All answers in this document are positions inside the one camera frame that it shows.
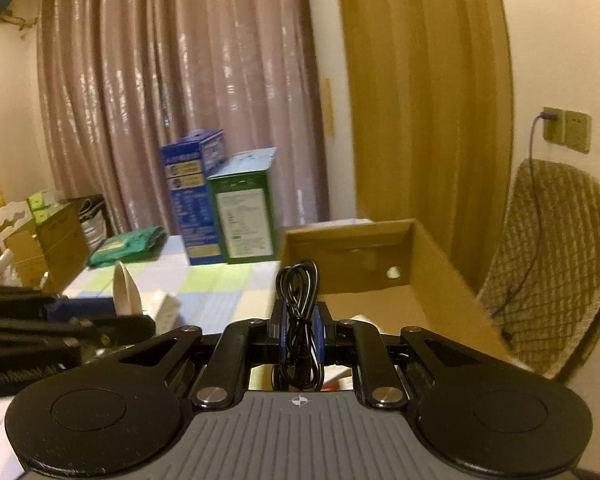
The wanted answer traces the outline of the wooden door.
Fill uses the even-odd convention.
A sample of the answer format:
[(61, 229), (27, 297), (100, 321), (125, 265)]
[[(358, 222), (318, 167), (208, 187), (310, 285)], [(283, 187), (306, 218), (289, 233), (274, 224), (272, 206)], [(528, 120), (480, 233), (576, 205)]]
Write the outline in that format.
[(417, 219), (473, 289), (506, 211), (513, 76), (502, 0), (340, 0), (358, 213)]

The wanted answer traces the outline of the green wet wipes pack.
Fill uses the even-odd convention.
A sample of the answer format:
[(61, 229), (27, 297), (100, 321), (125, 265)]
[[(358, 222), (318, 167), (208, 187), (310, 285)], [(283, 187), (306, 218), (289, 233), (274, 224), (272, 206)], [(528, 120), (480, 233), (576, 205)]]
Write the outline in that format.
[(88, 257), (86, 265), (94, 269), (113, 266), (118, 261), (144, 261), (158, 255), (167, 238), (162, 226), (118, 234), (104, 240)]

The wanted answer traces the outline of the green carton with label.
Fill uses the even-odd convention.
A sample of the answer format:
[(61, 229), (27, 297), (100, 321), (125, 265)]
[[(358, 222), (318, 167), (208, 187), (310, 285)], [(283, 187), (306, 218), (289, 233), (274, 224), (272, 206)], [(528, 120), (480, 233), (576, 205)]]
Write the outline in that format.
[(227, 263), (274, 260), (277, 218), (271, 188), (276, 148), (257, 148), (227, 159), (208, 180)]

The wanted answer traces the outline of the long white medicine box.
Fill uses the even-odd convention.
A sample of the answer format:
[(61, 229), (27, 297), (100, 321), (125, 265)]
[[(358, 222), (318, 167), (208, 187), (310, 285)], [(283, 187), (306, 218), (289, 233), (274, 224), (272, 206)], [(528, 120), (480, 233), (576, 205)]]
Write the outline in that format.
[(156, 334), (162, 335), (173, 330), (178, 322), (181, 301), (168, 292), (157, 290), (152, 296), (150, 316), (155, 322)]

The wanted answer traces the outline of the tablecloth checked pastel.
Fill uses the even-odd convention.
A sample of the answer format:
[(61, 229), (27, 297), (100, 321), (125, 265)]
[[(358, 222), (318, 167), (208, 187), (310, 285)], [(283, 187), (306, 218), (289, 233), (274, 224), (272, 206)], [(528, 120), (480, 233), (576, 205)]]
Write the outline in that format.
[[(174, 326), (196, 324), (219, 333), (230, 322), (269, 318), (277, 261), (190, 266), (181, 237), (170, 236), (159, 257), (128, 264), (143, 304), (166, 292), (180, 302)], [(65, 289), (70, 298), (112, 296), (112, 268), (84, 269)], [(12, 398), (0, 399), (0, 479), (17, 479), (20, 463), (7, 440), (4, 416)]]

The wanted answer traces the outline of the tall blue carton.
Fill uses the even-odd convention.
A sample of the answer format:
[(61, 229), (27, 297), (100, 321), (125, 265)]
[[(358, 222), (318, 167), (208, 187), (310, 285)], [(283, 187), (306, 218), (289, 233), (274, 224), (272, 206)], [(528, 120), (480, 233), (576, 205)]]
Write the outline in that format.
[(222, 129), (197, 129), (160, 148), (174, 220), (192, 266), (224, 261), (208, 177), (227, 160)]

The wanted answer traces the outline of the brown cardboard box on floor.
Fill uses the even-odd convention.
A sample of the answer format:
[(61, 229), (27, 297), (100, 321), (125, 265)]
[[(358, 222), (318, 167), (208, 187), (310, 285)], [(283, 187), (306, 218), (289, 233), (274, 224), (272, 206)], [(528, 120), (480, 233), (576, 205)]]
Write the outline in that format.
[(10, 249), (23, 286), (63, 292), (80, 274), (88, 247), (73, 204), (37, 224), (26, 202), (0, 208), (0, 247)]

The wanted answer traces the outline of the quilted chair cover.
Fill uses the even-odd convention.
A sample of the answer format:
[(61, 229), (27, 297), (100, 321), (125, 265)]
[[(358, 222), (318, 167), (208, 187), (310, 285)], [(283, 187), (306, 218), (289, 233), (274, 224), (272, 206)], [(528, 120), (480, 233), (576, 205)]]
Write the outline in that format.
[(600, 338), (600, 181), (525, 160), (478, 298), (518, 362), (566, 382)]

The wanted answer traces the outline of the beige curtain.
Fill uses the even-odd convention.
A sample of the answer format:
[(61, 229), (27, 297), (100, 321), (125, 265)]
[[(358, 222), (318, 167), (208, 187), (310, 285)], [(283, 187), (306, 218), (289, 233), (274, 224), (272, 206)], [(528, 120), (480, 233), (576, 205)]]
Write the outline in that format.
[(56, 188), (118, 232), (174, 228), (160, 151), (196, 129), (276, 148), (285, 226), (328, 216), (309, 0), (42, 0), (38, 88)]

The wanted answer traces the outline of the white plastic spoon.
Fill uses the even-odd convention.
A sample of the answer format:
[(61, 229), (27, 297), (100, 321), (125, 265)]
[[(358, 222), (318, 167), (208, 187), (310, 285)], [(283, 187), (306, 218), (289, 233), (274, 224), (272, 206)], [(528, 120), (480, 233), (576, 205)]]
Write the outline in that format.
[(142, 298), (125, 264), (117, 261), (112, 280), (112, 299), (117, 315), (142, 315)]

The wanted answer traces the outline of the wall socket with plug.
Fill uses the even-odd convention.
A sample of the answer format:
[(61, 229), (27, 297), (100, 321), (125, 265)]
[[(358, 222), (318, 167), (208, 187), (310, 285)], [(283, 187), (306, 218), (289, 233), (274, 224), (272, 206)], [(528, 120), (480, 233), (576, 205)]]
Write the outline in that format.
[(530, 134), (529, 134), (529, 145), (528, 145), (528, 168), (529, 168), (529, 178), (530, 178), (530, 196), (532, 199), (533, 210), (535, 213), (536, 224), (538, 225), (538, 235), (535, 239), (534, 245), (534, 253), (533, 256), (527, 266), (527, 269), (524, 271), (524, 275), (520, 279), (520, 282), (514, 287), (510, 288), (505, 295), (504, 301), (490, 314), (490, 318), (494, 320), (498, 315), (500, 315), (520, 294), (524, 285), (527, 283), (531, 272), (533, 271), (536, 263), (539, 261), (541, 255), (542, 241), (544, 237), (544, 226), (543, 226), (543, 218), (542, 218), (542, 208), (539, 198), (538, 187), (536, 186), (536, 170), (534, 169), (535, 159), (533, 157), (533, 149), (534, 149), (534, 136), (536, 125), (538, 122), (557, 122), (558, 127), (556, 127), (556, 132), (552, 135), (553, 139), (558, 139), (559, 143), (566, 142), (566, 122), (567, 122), (567, 111), (566, 110), (558, 110), (558, 108), (552, 108), (551, 110), (542, 110), (540, 114), (537, 114), (535, 118), (532, 120)]

